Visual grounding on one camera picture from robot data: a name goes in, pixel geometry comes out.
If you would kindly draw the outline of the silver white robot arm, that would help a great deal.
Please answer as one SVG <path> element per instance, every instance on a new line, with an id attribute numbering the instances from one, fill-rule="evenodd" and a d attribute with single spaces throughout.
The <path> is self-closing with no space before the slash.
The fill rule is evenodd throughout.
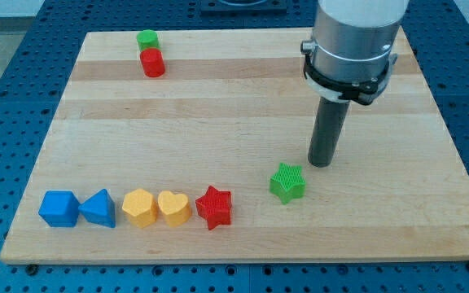
<path id="1" fill-rule="evenodd" d="M 307 84 L 333 103 L 369 105 L 388 85 L 392 52 L 408 0 L 318 0 L 300 45 Z"/>

